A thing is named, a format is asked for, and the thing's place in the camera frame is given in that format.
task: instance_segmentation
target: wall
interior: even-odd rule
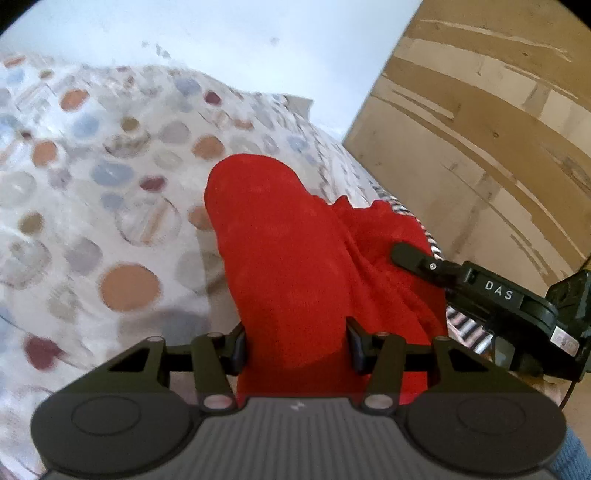
[[[41,0],[0,53],[93,66],[166,64],[238,89],[312,98],[341,140],[420,0]]]

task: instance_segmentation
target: red cloth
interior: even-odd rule
[[[346,316],[409,343],[446,335],[443,291],[389,260],[394,242],[430,254],[421,226],[386,202],[354,209],[343,196],[327,205],[284,164],[247,154],[213,168],[204,198],[248,339],[240,394],[362,392]],[[424,374],[405,374],[403,401],[426,386]]]

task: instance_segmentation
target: polka dot fabric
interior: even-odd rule
[[[284,95],[192,70],[0,60],[0,465],[42,473],[34,408],[139,340],[238,322],[203,193],[237,153],[271,155],[355,207],[362,170]]]

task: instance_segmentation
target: circular pad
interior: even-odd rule
[[[164,462],[191,429],[175,393],[57,393],[33,414],[31,437],[50,469],[80,478],[134,475]]]
[[[408,408],[408,432],[429,456],[464,473],[517,475],[552,460],[566,434],[539,393],[437,393]]]

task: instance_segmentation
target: black plastic part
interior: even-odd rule
[[[46,467],[109,477],[172,455],[193,420],[165,386],[164,355],[164,341],[145,340],[45,400],[31,420],[31,437]]]
[[[248,361],[246,349],[246,331],[239,323],[223,340],[223,348],[219,352],[220,363],[226,375],[237,376],[242,372]]]
[[[191,357],[199,408],[211,413],[212,411],[204,405],[204,400],[210,395],[225,395],[232,400],[230,410],[234,410],[236,399],[211,338],[207,335],[195,338],[191,342]]]
[[[397,335],[370,335],[353,318],[347,318],[347,326],[357,363],[375,365],[361,410],[395,414],[414,443],[448,468],[516,475],[547,465],[560,448],[566,422],[556,405],[454,340],[437,337],[431,346],[407,345]],[[427,372],[430,388],[399,409],[404,371]],[[376,394],[388,396],[393,405],[372,410],[365,399]]]
[[[580,381],[591,353],[591,273],[579,272],[542,298],[471,262],[440,261],[408,244],[392,246],[392,262],[446,289],[448,303],[515,347],[511,368]],[[553,341],[557,329],[579,343],[575,356]]]
[[[566,434],[556,405],[453,340],[436,340],[438,383],[409,405],[405,426],[457,471],[517,475],[548,465]]]
[[[367,413],[375,413],[367,408],[365,399],[370,395],[382,394],[392,399],[392,407],[385,408],[380,414],[389,414],[400,402],[402,375],[406,361],[406,341],[398,335],[388,335],[385,339],[374,336],[374,343],[380,348],[374,371],[363,397],[362,408]]]
[[[226,375],[246,362],[239,325],[227,336],[202,335],[190,345],[140,342],[45,400],[31,420],[44,464],[73,476],[110,478],[151,469],[174,455],[203,416],[210,395],[236,409]],[[193,372],[198,410],[168,389],[170,372]]]

